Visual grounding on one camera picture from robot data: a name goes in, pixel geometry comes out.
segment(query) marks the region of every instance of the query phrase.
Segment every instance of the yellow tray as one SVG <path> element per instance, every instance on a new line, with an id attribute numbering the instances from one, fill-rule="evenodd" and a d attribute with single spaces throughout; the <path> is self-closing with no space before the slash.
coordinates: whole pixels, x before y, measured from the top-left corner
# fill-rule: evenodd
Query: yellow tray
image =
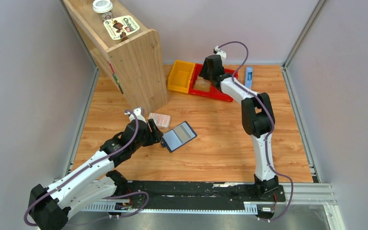
<path id="1" fill-rule="evenodd" d="M 195 66 L 192 62 L 176 60 L 169 75 L 167 89 L 188 93 Z"/>

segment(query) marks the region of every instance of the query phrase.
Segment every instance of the wall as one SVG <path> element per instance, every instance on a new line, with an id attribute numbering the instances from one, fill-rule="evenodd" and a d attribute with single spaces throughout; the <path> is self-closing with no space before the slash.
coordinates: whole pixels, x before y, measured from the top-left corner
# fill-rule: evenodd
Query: wall
<path id="1" fill-rule="evenodd" d="M 0 0 L 0 230 L 63 176 L 95 67 L 58 0 Z"/>
<path id="2" fill-rule="evenodd" d="M 368 1 L 329 0 L 289 73 L 346 229 L 368 229 Z"/>
<path id="3" fill-rule="evenodd" d="M 165 62 L 203 62 L 215 46 L 238 40 L 249 63 L 283 63 L 317 0 L 120 0 L 148 28 L 160 33 Z M 245 51 L 227 46 L 227 63 Z"/>

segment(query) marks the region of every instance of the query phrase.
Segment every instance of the plastic bin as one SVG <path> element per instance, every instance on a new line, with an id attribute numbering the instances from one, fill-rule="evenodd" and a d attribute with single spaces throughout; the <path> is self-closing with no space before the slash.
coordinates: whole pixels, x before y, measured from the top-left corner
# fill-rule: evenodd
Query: plastic bin
<path id="1" fill-rule="evenodd" d="M 195 65 L 192 62 L 176 60 L 169 75 L 167 89 L 188 93 Z"/>
<path id="2" fill-rule="evenodd" d="M 211 85 L 211 88 L 209 89 L 209 92 L 193 89 L 194 84 L 195 84 L 196 79 L 197 79 L 197 76 L 201 73 L 201 69 L 202 69 L 201 64 L 196 64 L 195 65 L 194 72 L 193 72 L 193 75 L 191 77 L 190 89 L 188 90 L 188 93 L 189 94 L 200 95 L 200 96 L 204 96 L 204 97 L 209 97 L 209 98 L 212 98 L 212 99 L 217 99 L 217 100 L 222 100 L 222 101 L 227 101 L 227 102 L 233 102 L 233 99 L 230 96 L 220 92 L 218 89 L 216 89 L 212 85 Z M 231 70 L 231 69 L 225 69 L 225 73 L 233 74 L 233 72 L 235 72 L 235 71 Z"/>

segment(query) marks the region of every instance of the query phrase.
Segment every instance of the blue object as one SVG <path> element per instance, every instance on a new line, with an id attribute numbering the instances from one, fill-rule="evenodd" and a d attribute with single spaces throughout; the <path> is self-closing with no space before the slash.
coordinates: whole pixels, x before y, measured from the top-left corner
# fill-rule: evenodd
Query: blue object
<path id="1" fill-rule="evenodd" d="M 253 75 L 253 67 L 251 66 L 246 67 L 245 86 L 249 89 L 252 87 L 252 75 Z"/>
<path id="2" fill-rule="evenodd" d="M 169 152 L 173 152 L 187 142 L 196 138 L 196 136 L 197 134 L 188 122 L 184 121 L 163 135 L 161 138 L 161 146 L 166 147 Z"/>

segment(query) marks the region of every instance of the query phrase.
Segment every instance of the wooden table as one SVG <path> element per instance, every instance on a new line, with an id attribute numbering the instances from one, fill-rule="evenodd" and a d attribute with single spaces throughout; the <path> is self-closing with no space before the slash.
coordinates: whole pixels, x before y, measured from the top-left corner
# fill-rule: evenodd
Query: wooden table
<path id="1" fill-rule="evenodd" d="M 229 69 L 237 66 L 227 65 Z M 172 66 L 165 65 L 168 77 Z M 239 71 L 244 81 L 245 68 Z M 275 168 L 295 182 L 312 182 L 307 158 L 279 66 L 253 66 L 253 86 L 270 96 L 276 125 L 272 148 Z M 252 141 L 242 127 L 241 106 L 180 92 L 168 92 L 168 104 L 156 113 L 172 117 L 171 128 L 187 121 L 198 134 L 173 153 L 160 144 L 140 148 L 118 166 L 128 180 L 253 182 L 255 160 Z M 74 169 L 128 124 L 129 105 L 112 81 L 98 80 Z M 288 182 L 280 177 L 281 182 Z"/>

